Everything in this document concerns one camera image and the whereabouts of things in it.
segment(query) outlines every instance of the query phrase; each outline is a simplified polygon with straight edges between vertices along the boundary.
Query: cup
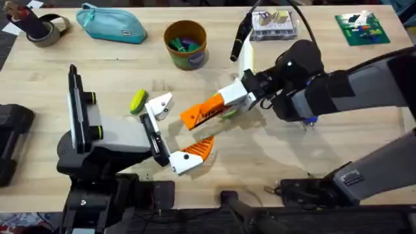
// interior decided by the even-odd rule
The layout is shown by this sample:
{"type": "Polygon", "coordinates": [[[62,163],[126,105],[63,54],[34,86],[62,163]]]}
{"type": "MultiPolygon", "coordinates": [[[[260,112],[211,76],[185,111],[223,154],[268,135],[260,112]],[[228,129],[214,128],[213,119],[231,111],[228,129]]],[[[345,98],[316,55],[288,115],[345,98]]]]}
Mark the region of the cup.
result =
{"type": "Polygon", "coordinates": [[[165,30],[163,38],[164,44],[178,68],[194,70],[204,64],[207,33],[199,23],[190,20],[177,21],[165,30]],[[200,48],[192,52],[178,52],[169,46],[170,40],[174,38],[191,38],[200,45],[200,48]]]}

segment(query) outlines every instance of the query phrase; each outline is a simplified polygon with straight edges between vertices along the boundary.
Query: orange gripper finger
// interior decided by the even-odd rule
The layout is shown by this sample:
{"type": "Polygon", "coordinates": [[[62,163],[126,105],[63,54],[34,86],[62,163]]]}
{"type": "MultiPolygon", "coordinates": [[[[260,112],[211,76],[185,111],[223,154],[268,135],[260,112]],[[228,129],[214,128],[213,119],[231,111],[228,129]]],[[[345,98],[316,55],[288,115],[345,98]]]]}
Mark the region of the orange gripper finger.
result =
{"type": "Polygon", "coordinates": [[[197,104],[181,114],[181,119],[188,130],[192,130],[209,118],[217,115],[226,107],[220,94],[214,95],[202,104],[197,104]]]}
{"type": "Polygon", "coordinates": [[[211,153],[213,146],[214,136],[210,136],[191,146],[186,147],[185,149],[182,149],[182,152],[191,153],[193,155],[199,155],[202,158],[202,161],[205,161],[211,153]]]}

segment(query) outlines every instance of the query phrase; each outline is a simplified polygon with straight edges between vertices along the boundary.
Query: black case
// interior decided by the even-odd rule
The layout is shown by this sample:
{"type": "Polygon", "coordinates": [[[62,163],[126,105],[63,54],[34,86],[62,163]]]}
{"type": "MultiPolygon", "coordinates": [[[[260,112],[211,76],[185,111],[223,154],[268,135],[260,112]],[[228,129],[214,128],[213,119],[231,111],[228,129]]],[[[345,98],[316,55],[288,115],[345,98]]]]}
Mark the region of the black case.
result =
{"type": "Polygon", "coordinates": [[[10,183],[17,161],[13,152],[21,134],[31,127],[34,112],[17,104],[0,105],[0,187],[10,183]]]}

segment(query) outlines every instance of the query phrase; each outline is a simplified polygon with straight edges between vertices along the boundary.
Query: wooden table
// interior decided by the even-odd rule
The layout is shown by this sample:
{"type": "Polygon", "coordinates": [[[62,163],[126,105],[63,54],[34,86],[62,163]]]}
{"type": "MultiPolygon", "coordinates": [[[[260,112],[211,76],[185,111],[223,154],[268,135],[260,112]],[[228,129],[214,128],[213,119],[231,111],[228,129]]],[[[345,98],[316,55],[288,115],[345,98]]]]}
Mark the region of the wooden table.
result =
{"type": "MultiPolygon", "coordinates": [[[[343,69],[372,57],[411,45],[390,6],[303,6],[322,51],[326,71],[343,69]],[[334,19],[336,14],[373,11],[391,43],[350,47],[334,19]]],[[[242,201],[255,206],[279,206],[277,196],[263,186],[279,179],[323,176],[370,153],[404,133],[402,111],[388,107],[321,116],[315,130],[279,120],[259,107],[232,122],[214,119],[189,132],[179,114],[231,83],[237,64],[229,60],[237,25],[248,8],[130,8],[148,31],[142,45],[91,39],[75,20],[77,9],[40,9],[68,17],[73,29],[58,44],[37,48],[20,34],[0,73],[0,102],[32,109],[36,119],[22,150],[11,186],[0,189],[0,211],[61,211],[70,180],[56,170],[56,146],[69,129],[66,94],[71,63],[83,76],[84,89],[97,92],[101,113],[138,121],[129,103],[139,89],[151,97],[171,92],[175,106],[160,122],[172,150],[193,144],[195,138],[217,132],[212,154],[203,166],[177,177],[153,159],[129,168],[143,179],[176,182],[175,207],[218,206],[221,190],[233,189],[242,201]],[[207,31],[209,60],[196,71],[177,69],[163,44],[167,25],[190,19],[207,31]]],[[[309,38],[301,22],[299,38],[309,38]]],[[[254,42],[257,71],[273,65],[293,41],[254,42]]],[[[379,194],[364,204],[416,203],[416,187],[379,194]]]]}

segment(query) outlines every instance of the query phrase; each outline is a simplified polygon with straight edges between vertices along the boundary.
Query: teal pouch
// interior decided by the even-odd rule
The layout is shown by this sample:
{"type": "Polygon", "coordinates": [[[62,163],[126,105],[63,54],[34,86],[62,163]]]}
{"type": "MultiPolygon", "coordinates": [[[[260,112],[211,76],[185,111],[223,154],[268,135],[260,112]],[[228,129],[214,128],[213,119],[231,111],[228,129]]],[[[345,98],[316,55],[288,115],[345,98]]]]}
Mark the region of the teal pouch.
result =
{"type": "Polygon", "coordinates": [[[114,8],[99,8],[84,3],[77,12],[77,21],[92,38],[140,44],[146,30],[130,12],[114,8]]]}

